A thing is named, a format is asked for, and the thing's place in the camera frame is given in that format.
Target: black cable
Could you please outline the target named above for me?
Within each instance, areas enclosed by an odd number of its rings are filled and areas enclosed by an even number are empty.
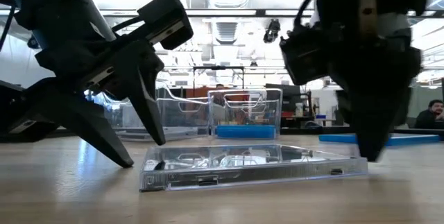
[[[307,9],[308,4],[311,2],[311,0],[304,0],[303,3],[300,5],[298,14],[296,15],[296,18],[294,19],[294,25],[301,25],[302,23],[302,14],[304,13],[305,9]]]
[[[12,19],[14,18],[15,13],[15,7],[11,6],[11,9],[9,10],[8,19],[6,20],[5,28],[3,29],[3,32],[1,33],[0,38],[0,51],[3,49],[3,45],[5,44],[6,37],[8,36],[9,28],[12,24]]]
[[[132,19],[126,20],[121,22],[120,24],[117,24],[116,26],[112,27],[113,32],[120,31],[121,29],[128,27],[132,24],[136,24],[142,21],[142,19],[139,16],[133,17]]]

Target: clear plastic tray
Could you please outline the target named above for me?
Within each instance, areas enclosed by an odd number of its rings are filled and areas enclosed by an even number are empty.
[[[277,144],[152,147],[140,191],[206,189],[367,174],[365,158]]]
[[[280,132],[281,89],[208,92],[212,135],[229,139],[275,139]]]
[[[167,85],[156,82],[156,102],[160,123],[167,141],[208,136],[210,131],[208,98],[179,98]],[[108,121],[124,141],[152,141],[134,107],[129,101],[116,102],[107,98]]]

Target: man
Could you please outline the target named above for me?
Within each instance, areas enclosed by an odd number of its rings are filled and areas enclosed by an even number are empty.
[[[216,85],[216,90],[222,90],[225,89],[225,87],[222,84]],[[213,98],[213,103],[216,103],[220,106],[225,105],[225,99],[223,98],[223,93],[216,93]]]
[[[422,111],[416,117],[415,128],[444,129],[443,101],[435,99],[430,101],[429,109]]]

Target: wooden table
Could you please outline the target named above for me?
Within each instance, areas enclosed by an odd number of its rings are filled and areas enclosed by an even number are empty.
[[[317,137],[282,142],[341,154]],[[208,140],[167,145],[209,144]],[[127,143],[136,162],[120,169],[78,138],[0,144],[0,223],[435,223],[444,221],[444,146],[388,150],[370,175],[216,190],[138,192],[150,144]]]

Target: blue plastic strip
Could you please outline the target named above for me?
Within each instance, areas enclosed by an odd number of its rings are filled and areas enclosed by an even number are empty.
[[[330,141],[345,144],[357,143],[356,136],[349,135],[319,135],[319,141]],[[402,146],[402,145],[414,145],[414,144],[432,144],[438,143],[440,137],[438,135],[411,135],[391,137],[386,146]]]
[[[274,139],[275,130],[275,126],[217,126],[216,135],[234,139]]]

